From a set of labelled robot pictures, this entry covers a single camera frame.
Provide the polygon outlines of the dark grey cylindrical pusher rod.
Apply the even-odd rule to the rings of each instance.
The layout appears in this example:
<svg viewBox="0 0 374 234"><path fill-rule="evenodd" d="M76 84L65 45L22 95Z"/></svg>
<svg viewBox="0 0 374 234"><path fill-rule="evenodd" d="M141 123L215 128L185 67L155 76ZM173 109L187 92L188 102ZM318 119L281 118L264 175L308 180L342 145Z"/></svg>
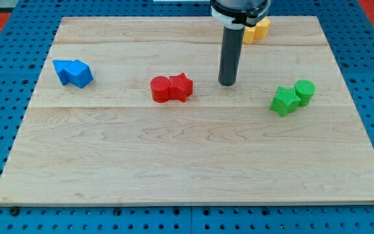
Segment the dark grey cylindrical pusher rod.
<svg viewBox="0 0 374 234"><path fill-rule="evenodd" d="M223 28L218 76L218 81L223 86L232 86L236 82L243 34L244 28L238 30Z"/></svg>

